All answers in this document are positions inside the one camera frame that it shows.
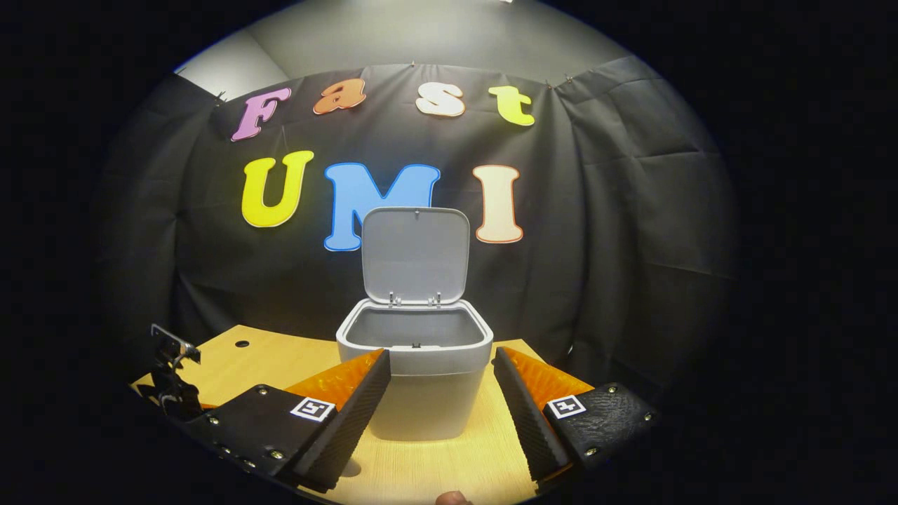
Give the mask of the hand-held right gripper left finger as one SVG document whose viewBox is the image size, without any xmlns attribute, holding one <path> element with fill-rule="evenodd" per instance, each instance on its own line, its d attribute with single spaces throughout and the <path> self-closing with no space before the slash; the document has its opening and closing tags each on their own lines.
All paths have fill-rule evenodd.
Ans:
<svg viewBox="0 0 898 505">
<path fill-rule="evenodd" d="M 375 349 L 286 389 L 250 387 L 188 421 L 186 431 L 250 473 L 327 492 L 390 381 L 390 352 Z"/>
</svg>

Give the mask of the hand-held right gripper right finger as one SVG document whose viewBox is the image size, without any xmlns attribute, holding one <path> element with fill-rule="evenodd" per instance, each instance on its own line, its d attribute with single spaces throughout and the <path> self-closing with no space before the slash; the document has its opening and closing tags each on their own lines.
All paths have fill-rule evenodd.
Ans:
<svg viewBox="0 0 898 505">
<path fill-rule="evenodd" d="M 535 483 L 593 471 L 660 419 L 619 382 L 590 386 L 507 346 L 497 348 L 492 364 Z"/>
</svg>

